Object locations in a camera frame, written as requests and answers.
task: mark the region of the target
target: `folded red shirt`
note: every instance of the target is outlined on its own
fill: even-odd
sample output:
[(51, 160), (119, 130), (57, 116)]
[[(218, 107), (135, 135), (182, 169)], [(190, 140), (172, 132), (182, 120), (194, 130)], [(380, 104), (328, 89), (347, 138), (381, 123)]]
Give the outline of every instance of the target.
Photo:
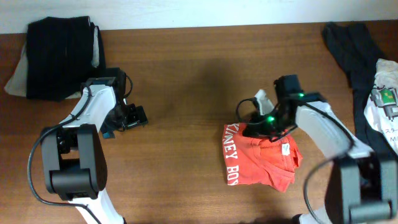
[(270, 185), (285, 192), (294, 183), (294, 170), (303, 159), (291, 135), (270, 142), (242, 135), (246, 124), (224, 126), (223, 154), (228, 185)]

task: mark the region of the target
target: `white t-shirt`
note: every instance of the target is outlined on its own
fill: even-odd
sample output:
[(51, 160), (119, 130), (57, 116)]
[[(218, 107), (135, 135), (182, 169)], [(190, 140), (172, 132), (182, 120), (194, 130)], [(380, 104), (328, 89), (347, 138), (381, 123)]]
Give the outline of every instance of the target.
[(376, 71), (364, 114), (369, 125), (398, 153), (398, 63), (379, 59)]

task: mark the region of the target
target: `white wall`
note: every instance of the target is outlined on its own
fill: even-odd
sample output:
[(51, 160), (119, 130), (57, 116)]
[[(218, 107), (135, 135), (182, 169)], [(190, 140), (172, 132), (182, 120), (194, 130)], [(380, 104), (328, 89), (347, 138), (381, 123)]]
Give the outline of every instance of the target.
[(0, 0), (0, 34), (85, 15), (103, 30), (365, 21), (398, 19), (398, 0)]

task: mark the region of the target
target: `green light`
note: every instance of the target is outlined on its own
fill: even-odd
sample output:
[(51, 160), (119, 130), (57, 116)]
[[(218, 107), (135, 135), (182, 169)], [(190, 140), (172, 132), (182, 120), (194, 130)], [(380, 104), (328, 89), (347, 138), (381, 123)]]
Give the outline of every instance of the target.
[(268, 118), (267, 118), (267, 121), (268, 122), (273, 122), (275, 120), (275, 118), (273, 117), (273, 116), (269, 116)]

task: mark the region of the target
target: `black cloth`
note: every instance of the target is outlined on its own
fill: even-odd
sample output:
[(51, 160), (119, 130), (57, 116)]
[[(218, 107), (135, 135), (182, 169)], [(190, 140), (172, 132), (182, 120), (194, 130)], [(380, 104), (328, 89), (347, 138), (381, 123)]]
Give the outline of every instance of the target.
[(93, 59), (95, 25), (88, 16), (70, 19), (47, 17), (28, 25), (27, 98), (60, 101), (80, 90), (105, 58), (98, 29), (99, 66)]
[(385, 137), (370, 127), (364, 115), (374, 85), (376, 62), (386, 56), (362, 23), (348, 27), (328, 23), (322, 30), (322, 37), (353, 89), (355, 136), (375, 151), (392, 150)]

